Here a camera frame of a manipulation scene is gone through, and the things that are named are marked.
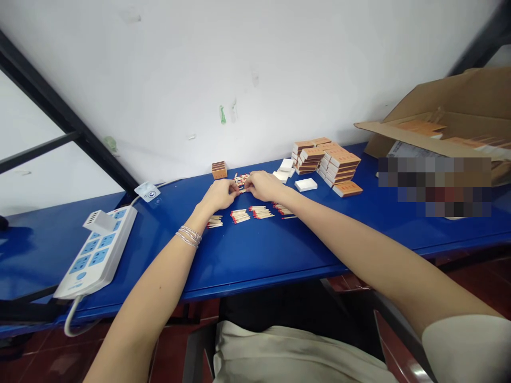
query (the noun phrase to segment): white sleeve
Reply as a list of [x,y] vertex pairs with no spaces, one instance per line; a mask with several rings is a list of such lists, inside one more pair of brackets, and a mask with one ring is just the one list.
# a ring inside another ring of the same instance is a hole
[[503,382],[511,377],[511,321],[490,315],[443,319],[422,334],[439,383]]

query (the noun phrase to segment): open cardboard box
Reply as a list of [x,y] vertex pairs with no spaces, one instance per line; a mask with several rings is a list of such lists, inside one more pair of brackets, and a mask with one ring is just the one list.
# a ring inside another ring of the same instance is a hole
[[[411,120],[447,127],[440,140],[396,127]],[[386,157],[396,140],[447,157],[491,157],[445,139],[490,135],[511,142],[511,68],[471,69],[417,85],[382,123],[359,122],[355,126],[376,133],[365,149],[376,158]],[[492,158],[492,186],[509,183],[511,162]]]

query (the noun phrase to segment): white cable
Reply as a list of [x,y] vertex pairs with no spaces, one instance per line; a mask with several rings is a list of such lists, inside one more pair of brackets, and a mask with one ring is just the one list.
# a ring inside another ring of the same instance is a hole
[[96,321],[94,321],[93,323],[85,326],[84,328],[82,328],[81,330],[79,330],[78,332],[71,332],[71,321],[73,319],[73,316],[75,314],[75,311],[76,311],[76,308],[78,307],[78,304],[81,302],[81,300],[84,298],[84,295],[78,295],[74,302],[73,302],[73,305],[71,306],[71,310],[69,310],[69,314],[68,314],[68,317],[65,319],[65,325],[64,325],[64,333],[68,336],[68,337],[76,337],[78,335],[81,335],[85,332],[87,332],[88,330],[92,329],[95,325],[97,325],[101,319],[98,319]]
[[[156,186],[157,189],[161,188],[162,186],[165,186],[165,185],[168,185],[168,184],[171,184],[173,182],[176,182],[176,181],[179,181],[179,180],[182,180],[182,178],[178,178],[178,179],[175,179],[174,181],[168,181],[168,182],[164,182],[162,183],[161,185],[158,185]],[[130,206],[133,206],[135,205],[135,202],[138,201],[138,199],[140,198],[140,196],[136,196],[135,199],[129,204]]]

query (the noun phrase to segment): bracelet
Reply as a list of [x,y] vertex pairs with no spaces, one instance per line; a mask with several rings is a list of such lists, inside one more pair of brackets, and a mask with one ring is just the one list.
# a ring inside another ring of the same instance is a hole
[[197,249],[199,248],[199,247],[198,247],[197,245],[195,245],[193,242],[190,242],[188,239],[186,239],[186,238],[185,238],[185,237],[184,237],[181,233],[179,233],[179,232],[177,232],[177,231],[176,231],[176,234],[177,234],[179,237],[181,237],[181,239],[182,239],[184,242],[188,243],[190,246],[193,246],[193,247],[195,247],[195,248],[197,248]]
[[201,235],[198,232],[190,229],[189,227],[181,226],[181,228],[178,231],[188,234],[188,236],[197,244],[199,244],[202,241]]

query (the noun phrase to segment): white power strip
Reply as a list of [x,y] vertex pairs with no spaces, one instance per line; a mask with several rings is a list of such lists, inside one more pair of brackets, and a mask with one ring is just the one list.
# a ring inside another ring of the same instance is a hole
[[[104,235],[91,233],[53,294],[55,298],[74,299],[92,294],[112,281],[137,211],[127,206],[108,215],[117,221],[113,230]],[[84,225],[87,226],[96,216],[96,212],[92,213]]]

